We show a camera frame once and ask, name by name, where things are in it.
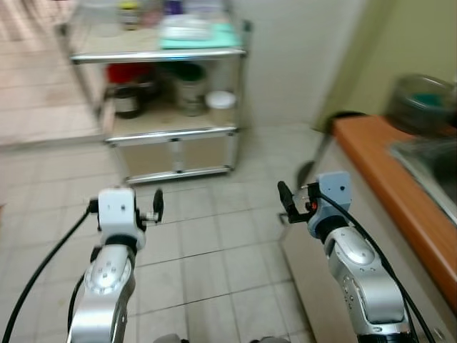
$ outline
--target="white container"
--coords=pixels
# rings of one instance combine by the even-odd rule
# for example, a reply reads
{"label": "white container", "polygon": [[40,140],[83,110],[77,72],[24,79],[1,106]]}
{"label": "white container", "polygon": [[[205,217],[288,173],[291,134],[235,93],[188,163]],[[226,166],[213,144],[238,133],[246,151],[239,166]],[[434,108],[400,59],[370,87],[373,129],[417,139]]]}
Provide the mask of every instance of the white container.
{"label": "white container", "polygon": [[122,32],[119,3],[116,0],[81,0],[84,16],[91,30],[100,37],[113,37]]}
{"label": "white container", "polygon": [[219,126],[233,123],[235,104],[235,95],[227,91],[212,91],[206,95],[206,105],[209,108],[211,118]]}

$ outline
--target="white wall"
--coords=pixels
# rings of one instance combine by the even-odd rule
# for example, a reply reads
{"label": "white wall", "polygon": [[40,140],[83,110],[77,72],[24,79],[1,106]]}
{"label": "white wall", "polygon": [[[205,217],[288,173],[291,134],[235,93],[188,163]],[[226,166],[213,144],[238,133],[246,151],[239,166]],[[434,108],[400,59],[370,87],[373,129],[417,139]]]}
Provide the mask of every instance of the white wall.
{"label": "white wall", "polygon": [[254,33],[246,125],[311,123],[367,0],[234,0]]}

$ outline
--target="robotic arm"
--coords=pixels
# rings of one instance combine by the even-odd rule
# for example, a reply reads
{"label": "robotic arm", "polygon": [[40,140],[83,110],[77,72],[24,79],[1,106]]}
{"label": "robotic arm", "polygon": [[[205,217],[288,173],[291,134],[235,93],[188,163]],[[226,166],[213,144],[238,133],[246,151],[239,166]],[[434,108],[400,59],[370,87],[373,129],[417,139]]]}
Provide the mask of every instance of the robotic arm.
{"label": "robotic arm", "polygon": [[322,241],[358,341],[414,342],[402,293],[379,255],[339,210],[318,196],[325,194],[347,211],[351,204],[348,173],[318,175],[316,183],[308,185],[309,212],[305,214],[299,214],[283,182],[278,183],[278,190],[289,222],[307,222],[311,236]]}
{"label": "robotic arm", "polygon": [[94,248],[84,274],[84,295],[71,323],[68,343],[124,341],[127,303],[135,289],[135,256],[146,243],[144,222],[161,221],[161,190],[156,192],[153,208],[152,215],[142,217],[130,188],[100,192],[101,246]]}

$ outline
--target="sink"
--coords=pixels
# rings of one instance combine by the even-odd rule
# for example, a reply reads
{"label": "sink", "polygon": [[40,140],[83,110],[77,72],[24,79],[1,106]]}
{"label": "sink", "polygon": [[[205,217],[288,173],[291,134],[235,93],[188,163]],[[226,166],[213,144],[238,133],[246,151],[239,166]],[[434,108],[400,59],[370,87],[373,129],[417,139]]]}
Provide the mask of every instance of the sink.
{"label": "sink", "polygon": [[391,152],[457,225],[457,138],[395,143]]}

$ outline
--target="white cabinet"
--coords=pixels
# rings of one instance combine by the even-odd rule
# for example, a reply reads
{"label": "white cabinet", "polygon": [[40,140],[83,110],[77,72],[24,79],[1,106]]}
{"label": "white cabinet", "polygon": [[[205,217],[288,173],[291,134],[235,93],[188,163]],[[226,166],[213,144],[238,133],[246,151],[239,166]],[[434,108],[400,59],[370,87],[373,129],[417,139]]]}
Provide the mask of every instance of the white cabinet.
{"label": "white cabinet", "polygon": [[[455,343],[457,321],[450,307],[369,185],[333,141],[311,177],[340,170],[351,175],[350,212],[378,242],[429,327],[443,332],[446,342]],[[306,224],[294,224],[286,233],[283,248],[316,341],[356,343],[343,295],[330,275],[322,243],[311,237]]]}

